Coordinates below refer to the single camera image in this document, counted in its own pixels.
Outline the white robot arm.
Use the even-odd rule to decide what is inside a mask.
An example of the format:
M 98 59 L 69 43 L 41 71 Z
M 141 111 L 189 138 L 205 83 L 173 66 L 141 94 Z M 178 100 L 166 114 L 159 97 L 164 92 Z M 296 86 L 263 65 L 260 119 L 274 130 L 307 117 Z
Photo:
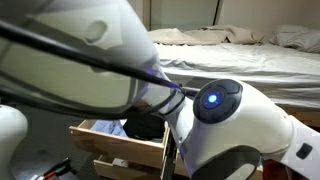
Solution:
M 320 180 L 320 136 L 233 78 L 188 96 L 127 0 L 0 0 L 1 94 L 89 119 L 159 113 L 191 180 L 247 180 L 272 159 Z

